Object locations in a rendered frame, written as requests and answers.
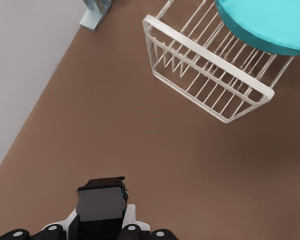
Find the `teal round plate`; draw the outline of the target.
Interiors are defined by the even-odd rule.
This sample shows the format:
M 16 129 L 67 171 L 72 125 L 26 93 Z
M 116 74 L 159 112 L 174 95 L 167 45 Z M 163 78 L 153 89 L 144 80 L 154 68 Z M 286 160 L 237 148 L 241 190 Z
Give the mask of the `teal round plate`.
M 214 0 L 227 28 L 246 44 L 300 56 L 300 0 Z

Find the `silver frame post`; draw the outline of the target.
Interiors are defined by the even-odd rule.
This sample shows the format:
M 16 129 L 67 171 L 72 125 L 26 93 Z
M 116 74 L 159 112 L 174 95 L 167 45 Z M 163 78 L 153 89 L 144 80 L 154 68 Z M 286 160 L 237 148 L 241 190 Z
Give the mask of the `silver frame post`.
M 81 27 L 95 32 L 114 0 L 83 0 L 87 10 L 80 20 Z

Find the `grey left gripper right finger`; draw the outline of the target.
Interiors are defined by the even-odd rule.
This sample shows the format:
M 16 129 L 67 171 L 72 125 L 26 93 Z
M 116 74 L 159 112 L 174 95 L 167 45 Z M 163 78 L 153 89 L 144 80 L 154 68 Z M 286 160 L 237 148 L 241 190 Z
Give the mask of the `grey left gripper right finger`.
M 123 219 L 126 213 L 129 191 L 124 176 L 107 178 L 102 187 L 105 195 L 105 219 Z

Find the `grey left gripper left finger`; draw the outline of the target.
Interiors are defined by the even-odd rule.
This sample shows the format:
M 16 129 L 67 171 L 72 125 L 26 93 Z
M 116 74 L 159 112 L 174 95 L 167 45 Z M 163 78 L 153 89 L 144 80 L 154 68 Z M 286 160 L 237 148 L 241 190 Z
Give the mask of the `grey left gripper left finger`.
M 81 222 L 99 221 L 101 219 L 98 209 L 98 190 L 93 187 L 94 179 L 90 179 L 84 186 L 77 189 L 78 204 L 76 213 Z

